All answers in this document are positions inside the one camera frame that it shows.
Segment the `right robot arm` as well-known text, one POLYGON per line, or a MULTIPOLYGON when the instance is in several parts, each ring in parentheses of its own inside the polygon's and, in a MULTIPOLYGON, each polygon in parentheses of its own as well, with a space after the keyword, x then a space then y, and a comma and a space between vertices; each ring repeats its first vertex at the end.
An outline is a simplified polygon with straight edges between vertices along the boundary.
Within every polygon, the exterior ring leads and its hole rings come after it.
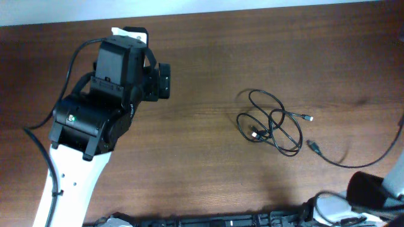
POLYGON ((384 178, 357 172, 347 190, 318 192, 312 217, 327 226, 403 226, 403 155, 384 178))

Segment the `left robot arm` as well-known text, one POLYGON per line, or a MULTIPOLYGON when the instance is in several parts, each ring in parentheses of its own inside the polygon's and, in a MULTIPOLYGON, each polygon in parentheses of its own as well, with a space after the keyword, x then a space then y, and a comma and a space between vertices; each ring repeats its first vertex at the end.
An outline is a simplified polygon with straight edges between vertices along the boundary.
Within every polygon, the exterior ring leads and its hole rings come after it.
POLYGON ((93 70, 51 112, 48 167, 35 226, 81 226, 118 139, 141 102, 170 96, 170 66, 156 61, 146 36, 98 40, 93 70))

